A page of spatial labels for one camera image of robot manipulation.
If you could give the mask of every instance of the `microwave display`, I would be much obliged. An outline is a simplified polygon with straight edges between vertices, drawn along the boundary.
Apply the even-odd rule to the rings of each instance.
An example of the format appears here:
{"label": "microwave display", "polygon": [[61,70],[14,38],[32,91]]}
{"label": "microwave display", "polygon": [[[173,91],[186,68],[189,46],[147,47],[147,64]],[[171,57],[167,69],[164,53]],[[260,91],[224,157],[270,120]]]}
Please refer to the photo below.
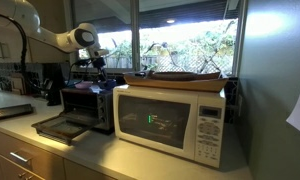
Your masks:
{"label": "microwave display", "polygon": [[208,116],[208,117],[220,119],[221,109],[214,108],[214,107],[200,106],[199,116]]}
{"label": "microwave display", "polygon": [[120,95],[119,124],[124,133],[176,148],[183,140],[190,104]]}

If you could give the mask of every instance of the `ceiling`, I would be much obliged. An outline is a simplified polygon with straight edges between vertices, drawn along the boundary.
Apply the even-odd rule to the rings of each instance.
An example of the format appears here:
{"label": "ceiling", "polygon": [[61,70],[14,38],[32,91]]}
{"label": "ceiling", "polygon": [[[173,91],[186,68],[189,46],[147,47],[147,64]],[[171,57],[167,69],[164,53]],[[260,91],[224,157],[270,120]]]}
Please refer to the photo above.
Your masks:
{"label": "ceiling", "polygon": [[[139,0],[141,28],[238,17],[239,0]],[[99,32],[130,29],[130,0],[73,0],[76,23],[93,23]]]}

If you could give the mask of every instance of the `black toaster oven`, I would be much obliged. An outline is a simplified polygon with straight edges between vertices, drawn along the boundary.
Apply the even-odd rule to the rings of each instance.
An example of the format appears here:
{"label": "black toaster oven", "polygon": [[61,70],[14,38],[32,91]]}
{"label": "black toaster oven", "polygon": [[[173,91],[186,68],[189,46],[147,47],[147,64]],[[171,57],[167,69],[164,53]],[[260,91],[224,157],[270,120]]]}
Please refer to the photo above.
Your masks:
{"label": "black toaster oven", "polygon": [[90,129],[114,132],[112,90],[64,88],[60,95],[63,111],[32,125],[39,135],[70,145],[73,138]]}

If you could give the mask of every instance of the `microwave control panel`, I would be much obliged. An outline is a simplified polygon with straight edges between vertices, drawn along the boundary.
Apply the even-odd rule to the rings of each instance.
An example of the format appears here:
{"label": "microwave control panel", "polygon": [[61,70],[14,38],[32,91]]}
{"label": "microwave control panel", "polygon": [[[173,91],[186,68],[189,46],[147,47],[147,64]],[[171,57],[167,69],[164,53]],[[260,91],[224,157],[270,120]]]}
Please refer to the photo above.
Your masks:
{"label": "microwave control panel", "polygon": [[223,109],[199,106],[194,160],[219,167],[223,132]]}

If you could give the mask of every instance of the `gray countertop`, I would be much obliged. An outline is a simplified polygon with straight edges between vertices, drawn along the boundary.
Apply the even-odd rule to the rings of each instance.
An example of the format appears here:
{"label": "gray countertop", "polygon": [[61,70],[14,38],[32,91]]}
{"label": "gray countertop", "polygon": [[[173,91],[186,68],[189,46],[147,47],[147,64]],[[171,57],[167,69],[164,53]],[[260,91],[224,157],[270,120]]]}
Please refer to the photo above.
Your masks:
{"label": "gray countertop", "polygon": [[0,131],[56,155],[118,179],[149,180],[250,180],[249,168],[232,125],[224,129],[221,167],[199,165],[115,137],[89,130],[71,146],[39,136],[32,124],[57,116],[62,106],[46,106],[43,100],[0,91],[0,107],[31,103],[35,112],[0,120]]}

